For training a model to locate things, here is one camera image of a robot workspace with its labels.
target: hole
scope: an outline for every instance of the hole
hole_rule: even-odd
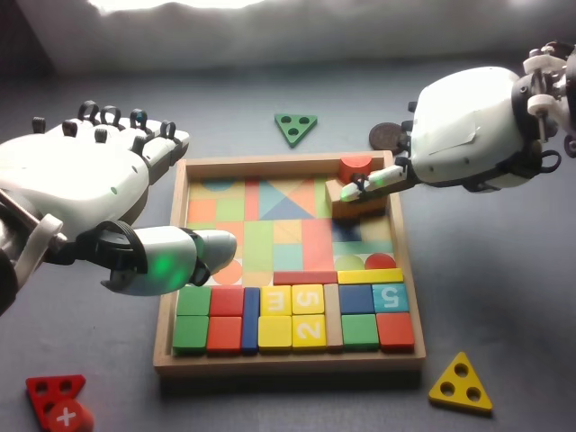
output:
[[[54,404],[52,402],[48,402],[46,405],[44,405],[44,414],[48,414],[53,408]]]
[[[72,390],[72,382],[69,380],[65,380],[60,383],[60,392],[61,393],[68,393]]]
[[[45,382],[38,382],[34,390],[36,391],[36,394],[41,396],[42,394],[46,394],[48,392],[48,385]]]
[[[456,366],[454,366],[454,372],[456,372],[456,375],[464,378],[468,374],[468,366],[459,363]]]
[[[445,396],[452,396],[454,394],[455,388],[451,382],[442,382],[442,385],[440,385],[440,391]]]
[[[477,402],[480,400],[480,390],[478,390],[476,387],[470,387],[466,391],[466,396],[468,396],[468,399],[472,402]]]

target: red triangle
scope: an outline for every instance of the red triangle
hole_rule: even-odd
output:
[[[290,198],[294,203],[298,204],[312,216],[316,215],[313,178],[304,180],[301,185],[288,193],[288,198]]]
[[[48,430],[50,409],[60,401],[74,399],[85,383],[83,375],[38,376],[26,380],[28,396],[43,430]]]

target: blue triangle print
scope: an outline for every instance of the blue triangle print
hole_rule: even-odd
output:
[[[278,205],[286,195],[273,187],[267,181],[261,181],[258,187],[258,216],[262,216],[270,212],[276,205]]]
[[[305,211],[290,198],[285,197],[271,211],[260,216],[261,221],[281,221],[294,219],[314,219],[314,216]]]

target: wooden puzzle board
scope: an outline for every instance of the wooden puzzle board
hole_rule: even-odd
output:
[[[390,152],[373,157],[373,170],[393,163]],[[178,292],[162,297],[154,366],[160,374],[260,374],[265,372],[417,369],[425,358],[416,293],[401,215],[400,197],[386,213],[354,223],[335,223],[324,182],[338,171],[339,155],[215,158],[180,161],[176,169],[171,224],[193,230],[232,232],[238,250],[210,286],[266,286],[274,271],[364,269],[395,262],[401,268],[414,329],[413,353],[344,352],[176,356],[172,336]]]

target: white plus sign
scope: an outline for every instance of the white plus sign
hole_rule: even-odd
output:
[[[68,420],[72,419],[75,416],[76,416],[75,412],[71,412],[68,414],[68,407],[64,407],[64,412],[62,412],[62,415],[60,417],[56,418],[56,421],[63,421],[64,426],[68,427],[68,426],[70,426],[70,423],[68,422]]]

